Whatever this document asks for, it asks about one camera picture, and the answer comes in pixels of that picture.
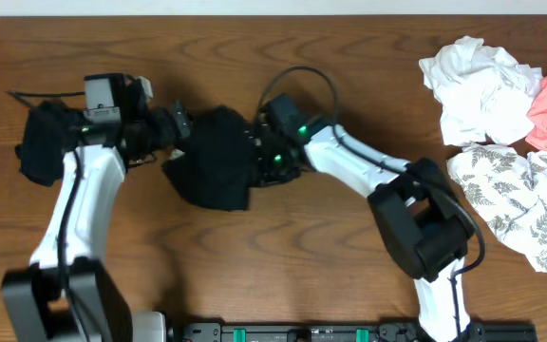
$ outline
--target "fabric pile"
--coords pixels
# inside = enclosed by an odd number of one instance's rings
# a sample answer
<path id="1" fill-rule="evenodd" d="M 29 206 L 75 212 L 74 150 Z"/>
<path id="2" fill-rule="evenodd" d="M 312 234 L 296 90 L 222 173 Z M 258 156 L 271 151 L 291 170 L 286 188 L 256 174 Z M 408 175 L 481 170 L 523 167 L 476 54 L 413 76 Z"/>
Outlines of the fabric pile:
<path id="1" fill-rule="evenodd" d="M 447 169 L 497 239 L 547 272 L 547 152 L 524 159 L 510 147 L 474 144 Z"/>
<path id="2" fill-rule="evenodd" d="M 256 170 L 255 145 L 245 129 L 244 118 L 226 106 L 196 116 L 193 133 L 161 166 L 179 195 L 202 208 L 248 209 Z"/>
<path id="3" fill-rule="evenodd" d="M 465 36 L 419 61 L 444 144 L 467 146 L 448 173 L 497 239 L 547 272 L 547 77 L 483 43 Z M 486 136 L 495 144 L 476 144 Z M 526 159 L 505 146 L 525 136 L 540 150 Z"/>
<path id="4" fill-rule="evenodd" d="M 486 47 L 465 36 L 419 61 L 424 84 L 443 104 L 444 144 L 486 141 L 510 144 L 533 129 L 527 119 L 538 95 L 541 68 L 520 65 L 503 47 Z"/>

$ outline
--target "wood grain surface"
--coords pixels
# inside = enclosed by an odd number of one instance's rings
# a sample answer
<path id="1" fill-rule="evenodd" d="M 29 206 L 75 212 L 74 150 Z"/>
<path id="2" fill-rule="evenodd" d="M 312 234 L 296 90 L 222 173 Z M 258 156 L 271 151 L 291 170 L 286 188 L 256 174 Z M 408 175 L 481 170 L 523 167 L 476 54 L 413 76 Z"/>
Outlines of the wood grain surface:
<path id="1" fill-rule="evenodd" d="M 441 106 L 423 86 L 418 60 L 464 35 L 547 74 L 547 17 L 0 18 L 0 281 L 27 265 L 60 187 L 18 173 L 13 146 L 27 111 L 5 90 L 75 91 L 85 75 L 119 71 L 149 78 L 157 105 L 226 104 L 251 118 L 276 72 L 311 65 L 338 83 L 351 134 L 388 154 L 443 165 L 458 149 L 443 147 Z M 282 88 L 308 109 L 330 105 L 311 75 Z M 228 322 L 417 316 L 412 279 L 385 251 L 360 196 L 319 174 L 251 196 L 247 212 L 204 210 L 183 202 L 157 165 L 132 170 L 107 251 L 108 271 L 132 309 Z M 547 274 L 484 234 L 487 258 L 464 278 L 468 311 L 480 320 L 531 320 L 547 341 Z M 471 260 L 475 241 L 470 248 Z M 13 339 L 0 298 L 0 341 Z"/>

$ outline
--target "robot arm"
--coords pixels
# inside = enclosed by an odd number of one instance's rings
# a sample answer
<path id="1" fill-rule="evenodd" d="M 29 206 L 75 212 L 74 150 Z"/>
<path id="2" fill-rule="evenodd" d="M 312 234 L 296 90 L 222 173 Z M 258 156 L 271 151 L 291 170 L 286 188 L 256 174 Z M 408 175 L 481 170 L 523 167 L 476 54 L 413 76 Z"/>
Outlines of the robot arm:
<path id="1" fill-rule="evenodd" d="M 352 138 L 340 125 L 336 128 L 337 134 L 353 149 L 378 162 L 397 170 L 406 170 L 408 161 L 385 155 Z M 365 161 L 349 152 L 339 144 L 332 135 L 332 126 L 327 126 L 311 136 L 310 142 L 305 145 L 305 153 L 311 166 L 319 172 L 329 174 L 345 183 L 358 194 L 367 198 L 382 184 L 389 184 L 398 178 L 398 174 L 383 170 L 377 165 Z M 415 202 L 414 198 L 405 201 L 409 206 Z M 463 266 L 464 259 L 456 258 L 438 273 L 434 281 L 424 278 L 415 279 L 415 287 L 419 298 L 419 322 L 427 334 L 435 341 L 452 341 L 457 337 L 455 332 L 455 306 L 453 303 L 451 272 Z M 458 301 L 460 312 L 460 326 L 464 331 L 470 317 L 465 311 L 460 275 L 458 276 Z"/>
<path id="2" fill-rule="evenodd" d="M 116 147 L 103 147 L 101 144 L 82 146 L 76 148 L 76 153 L 82 163 L 83 175 L 76 198 L 71 203 L 66 229 L 66 260 L 69 265 L 77 257 L 104 261 L 113 201 L 125 177 L 125 166 Z M 73 152 L 65 154 L 63 163 L 63 185 L 52 220 L 30 258 L 29 264 L 39 264 L 41 269 L 58 265 L 56 239 L 76 177 L 77 163 Z"/>
<path id="3" fill-rule="evenodd" d="M 326 119 L 307 118 L 285 94 L 264 105 L 262 112 L 267 129 L 284 136 L 289 149 L 302 150 L 302 153 L 286 153 L 286 156 L 301 156 L 298 162 L 308 162 L 316 171 L 337 178 L 368 200 L 387 251 L 398 266 L 415 279 L 420 325 L 436 341 L 454 340 L 457 337 L 455 304 L 449 279 L 453 271 L 463 266 L 466 242 L 473 231 L 447 201 L 402 175 L 408 171 L 443 184 L 445 190 L 452 193 L 438 166 L 429 160 L 410 163 L 377 151 L 351 137 L 339 124 L 329 125 Z M 373 162 L 383 163 L 400 173 L 390 172 Z M 429 206 L 414 217 L 407 208 L 423 200 L 427 200 Z M 459 325 L 463 332 L 470 317 L 463 304 L 461 276 L 455 280 L 458 282 Z"/>

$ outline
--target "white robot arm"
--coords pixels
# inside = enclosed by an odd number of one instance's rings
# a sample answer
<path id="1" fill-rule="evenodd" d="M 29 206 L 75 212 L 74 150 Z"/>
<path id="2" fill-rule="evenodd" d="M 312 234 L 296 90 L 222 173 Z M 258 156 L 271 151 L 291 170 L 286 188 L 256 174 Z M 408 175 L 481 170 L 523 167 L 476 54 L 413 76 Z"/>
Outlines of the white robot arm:
<path id="1" fill-rule="evenodd" d="M 76 148 L 76 153 L 82 163 L 83 174 L 75 200 L 71 203 L 66 229 L 66 262 L 69 265 L 76 257 L 104 261 L 113 202 L 125 178 L 125 166 L 115 146 L 82 146 Z M 39 264 L 41 269 L 58 266 L 56 239 L 76 178 L 77 163 L 73 152 L 65 154 L 63 163 L 63 185 L 52 220 L 30 258 L 29 264 Z"/>
<path id="2" fill-rule="evenodd" d="M 336 126 L 336 129 L 339 137 L 353 149 L 373 160 L 384 162 L 394 169 L 406 170 L 408 161 L 390 157 L 359 142 L 339 125 Z M 364 198 L 372 194 L 377 186 L 390 183 L 398 177 L 398 174 L 386 171 L 347 150 L 333 136 L 332 126 L 327 126 L 314 134 L 310 142 L 305 145 L 305 152 L 313 168 L 337 178 Z M 414 201 L 414 198 L 410 198 L 405 204 L 408 206 Z M 453 260 L 439 272 L 438 278 L 432 282 L 424 278 L 415 279 L 420 306 L 420 325 L 437 342 L 452 341 L 457 337 L 457 333 L 453 329 L 455 327 L 455 305 L 449 279 L 451 272 L 459 270 L 463 266 L 463 262 L 463 257 Z M 463 304 L 460 275 L 458 275 L 457 281 L 460 326 L 464 331 L 470 323 L 470 317 Z"/>

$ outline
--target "black cable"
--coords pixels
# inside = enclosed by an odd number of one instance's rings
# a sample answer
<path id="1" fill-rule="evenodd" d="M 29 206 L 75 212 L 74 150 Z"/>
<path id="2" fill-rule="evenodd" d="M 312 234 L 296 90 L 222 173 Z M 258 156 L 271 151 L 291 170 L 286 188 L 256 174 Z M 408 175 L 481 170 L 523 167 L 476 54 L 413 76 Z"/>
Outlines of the black cable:
<path id="1" fill-rule="evenodd" d="M 30 103 L 29 101 L 23 99 L 20 95 L 16 94 L 15 92 L 13 92 L 13 91 L 6 91 L 6 93 L 7 93 L 8 95 L 10 95 L 11 97 L 13 97 L 14 100 L 18 101 L 19 103 L 21 103 L 21 104 L 23 104 L 23 105 L 25 105 L 25 106 L 27 106 L 27 107 L 33 109 L 33 104 L 32 104 L 32 103 Z"/>
<path id="2" fill-rule="evenodd" d="M 71 214 L 71 210 L 73 209 L 73 202 L 75 201 L 75 197 L 77 196 L 77 191 L 80 187 L 80 181 L 84 173 L 82 170 L 82 162 L 80 161 L 80 157 L 77 154 L 77 151 L 73 150 L 73 156 L 75 157 L 76 163 L 75 180 L 73 181 L 73 187 L 71 188 L 71 192 L 68 195 L 65 211 L 63 212 L 63 217 L 61 218 L 61 227 L 58 230 L 56 252 L 58 255 L 59 278 L 63 285 L 63 289 L 65 290 L 66 300 L 68 302 L 68 307 L 71 311 L 71 315 L 73 316 L 73 319 L 75 320 L 75 325 L 77 326 L 80 335 L 84 338 L 84 341 L 90 342 L 90 338 L 87 333 L 84 321 L 82 320 L 82 317 L 80 316 L 79 310 L 77 308 L 75 295 L 71 291 L 71 288 L 69 286 L 68 268 L 66 266 L 66 227 L 68 225 L 68 219 Z"/>
<path id="3" fill-rule="evenodd" d="M 406 176 L 406 177 L 410 178 L 413 182 L 424 186 L 430 192 L 436 192 L 437 194 L 441 195 L 446 201 L 448 201 L 451 205 L 453 205 L 460 212 L 460 214 L 462 214 L 462 216 L 467 220 L 467 222 L 474 229 L 474 233 L 476 234 L 476 237 L 479 241 L 479 246 L 480 246 L 479 255 L 473 263 L 461 268 L 460 270 L 452 272 L 451 277 L 449 279 L 450 282 L 451 282 L 451 285 L 452 285 L 453 304 L 455 306 L 455 322 L 456 322 L 456 328 L 457 328 L 457 336 L 458 336 L 458 340 L 461 341 L 462 340 L 462 338 L 461 338 L 462 332 L 461 332 L 460 318 L 459 318 L 459 301 L 458 301 L 458 298 L 457 298 L 457 280 L 456 280 L 456 277 L 458 275 L 464 274 L 466 272 L 469 272 L 469 271 L 475 269 L 484 260 L 484 255 L 485 255 L 484 238 L 482 237 L 482 231 L 481 231 L 481 228 L 479 227 L 478 223 L 474 220 L 474 218 L 472 218 L 472 216 L 459 203 L 457 203 L 457 200 L 453 198 L 455 195 L 450 194 L 447 191 L 447 189 L 445 189 L 444 187 L 442 187 L 438 183 L 436 183 L 434 181 L 431 181 L 431 180 L 424 180 L 421 177 L 418 177 L 416 175 L 412 175 L 412 174 L 410 174 L 410 173 L 408 173 L 404 170 L 395 169 L 394 167 L 391 167 L 391 166 L 385 164 L 383 161 L 375 161 L 374 159 L 370 158 L 369 156 L 366 156 L 365 154 L 361 153 L 360 151 L 358 151 L 358 150 L 354 149 L 353 147 L 347 145 L 344 142 L 343 137 L 340 137 L 337 133 L 337 125 L 339 124 L 339 116 L 340 116 L 340 112 L 341 112 L 341 110 L 340 110 L 341 104 L 340 104 L 340 101 L 339 101 L 339 93 L 338 93 L 337 87 L 336 87 L 335 83 L 332 81 L 332 79 L 327 74 L 325 74 L 323 71 L 321 71 L 321 70 L 319 70 L 315 67 L 312 67 L 312 66 L 293 66 L 293 67 L 289 67 L 289 68 L 283 70 L 277 76 L 275 76 L 273 78 L 273 80 L 271 80 L 270 83 L 265 87 L 265 90 L 263 91 L 263 94 L 261 95 L 261 98 L 258 101 L 258 105 L 256 107 L 257 118 L 260 115 L 260 109 L 263 106 L 263 101 L 265 101 L 265 98 L 270 94 L 270 92 L 272 91 L 274 86 L 282 78 L 284 78 L 287 74 L 289 74 L 290 72 L 296 71 L 296 70 L 305 70 L 305 71 L 313 72 L 313 73 L 319 75 L 320 77 L 322 77 L 324 79 L 324 81 L 326 81 L 326 83 L 329 85 L 330 93 L 332 95 L 332 101 L 333 101 L 333 105 L 332 105 L 333 106 L 333 108 L 332 108 L 332 123 L 331 123 L 332 135 L 334 136 L 335 140 L 337 140 L 337 142 L 340 145 L 345 147 L 349 152 L 356 155 L 357 157 L 359 157 L 359 158 L 361 158 L 361 159 L 363 159 L 367 162 L 371 162 L 372 164 L 376 165 L 377 167 L 380 167 L 380 168 L 382 168 L 382 169 L 384 169 L 388 172 L 391 172 L 391 173 L 394 173 L 394 174 L 397 174 L 397 175 Z"/>
<path id="4" fill-rule="evenodd" d="M 38 93 L 24 93 L 20 91 L 8 91 L 8 93 L 14 93 L 22 97 L 44 97 L 44 98 L 60 98 L 60 97 L 73 97 L 73 96 L 82 96 L 85 95 L 83 91 L 76 91 L 72 93 L 56 93 L 56 94 L 38 94 Z"/>

